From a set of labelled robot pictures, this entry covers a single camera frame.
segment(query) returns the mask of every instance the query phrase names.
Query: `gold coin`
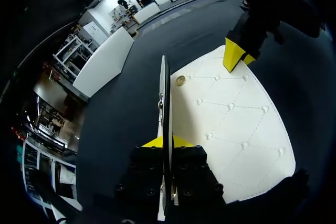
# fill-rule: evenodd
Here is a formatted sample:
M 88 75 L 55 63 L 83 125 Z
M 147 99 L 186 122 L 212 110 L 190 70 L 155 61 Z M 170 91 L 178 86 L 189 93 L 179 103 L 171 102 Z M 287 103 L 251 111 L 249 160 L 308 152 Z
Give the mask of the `gold coin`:
M 185 76 L 179 76 L 175 81 L 177 86 L 182 86 L 185 83 Z

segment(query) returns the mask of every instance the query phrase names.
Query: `white quilted mat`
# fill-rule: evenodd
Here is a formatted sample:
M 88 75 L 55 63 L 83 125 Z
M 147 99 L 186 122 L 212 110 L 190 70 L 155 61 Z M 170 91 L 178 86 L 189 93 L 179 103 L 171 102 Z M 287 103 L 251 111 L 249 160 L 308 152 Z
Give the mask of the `white quilted mat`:
M 173 133 L 208 154 L 229 203 L 263 194 L 295 170 L 281 117 L 255 75 L 241 61 L 223 67 L 225 46 L 171 75 Z M 175 80 L 185 76 L 177 86 Z

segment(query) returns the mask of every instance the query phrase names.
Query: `yellow part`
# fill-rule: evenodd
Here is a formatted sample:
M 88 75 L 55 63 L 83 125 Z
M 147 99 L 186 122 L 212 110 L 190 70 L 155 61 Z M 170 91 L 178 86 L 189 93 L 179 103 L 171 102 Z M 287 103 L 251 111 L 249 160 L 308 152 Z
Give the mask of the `yellow part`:
M 193 144 L 188 143 L 186 140 L 183 140 L 179 136 L 173 136 L 173 138 L 174 138 L 174 147 L 175 148 L 178 148 L 178 147 L 181 147 L 181 146 L 194 147 Z
M 252 61 L 255 61 L 256 59 L 253 58 L 251 55 L 247 55 L 245 57 L 245 59 L 243 60 L 243 62 L 246 64 L 246 65 L 249 65 Z
M 223 66 L 227 69 L 227 71 L 229 71 L 229 73 L 232 72 L 244 53 L 245 51 L 240 46 L 230 39 L 225 38 Z
M 178 136 L 173 136 L 174 139 L 174 147 L 193 147 L 194 145 L 191 143 L 188 143 L 186 140 L 183 140 L 182 138 Z M 152 147 L 155 146 L 157 148 L 162 148 L 162 136 L 157 137 L 156 139 L 144 144 L 142 147 Z

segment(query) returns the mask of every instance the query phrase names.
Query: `white table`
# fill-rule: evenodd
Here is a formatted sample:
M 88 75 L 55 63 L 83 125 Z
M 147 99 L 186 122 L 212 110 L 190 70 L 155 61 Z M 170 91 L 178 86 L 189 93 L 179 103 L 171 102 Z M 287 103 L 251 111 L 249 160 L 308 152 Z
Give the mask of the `white table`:
M 93 53 L 79 72 L 73 86 L 86 96 L 92 97 L 121 73 L 133 43 L 129 33 L 120 27 Z
M 151 3 L 148 6 L 142 8 L 136 14 L 134 14 L 134 18 L 138 21 L 138 23 L 144 22 L 146 19 L 154 16 L 159 13 L 160 9 L 156 3 Z

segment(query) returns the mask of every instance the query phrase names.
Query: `dark gray carpet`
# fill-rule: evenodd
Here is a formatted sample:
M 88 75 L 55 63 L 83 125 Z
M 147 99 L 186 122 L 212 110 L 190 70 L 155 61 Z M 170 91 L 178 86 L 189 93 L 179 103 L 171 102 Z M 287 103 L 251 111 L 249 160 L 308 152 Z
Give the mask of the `dark gray carpet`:
M 159 9 L 160 9 L 160 11 L 163 12 L 163 11 L 168 10 L 169 8 L 172 8 L 172 7 L 176 6 L 176 5 L 179 5 L 179 4 L 181 4 L 181 3 L 185 2 L 185 1 L 187 1 L 187 0 L 176 0 L 174 2 L 167 1 L 167 2 L 159 5 Z
M 97 92 L 86 109 L 77 155 L 77 194 L 83 206 L 94 194 L 113 196 L 130 151 L 156 137 L 161 55 L 172 72 L 225 43 L 242 11 L 241 0 L 212 3 L 140 36 L 123 72 Z M 281 24 L 283 46 L 266 39 L 251 70 L 274 101 L 288 131 L 297 169 L 320 188 L 334 137 L 335 66 L 326 35 L 309 38 Z

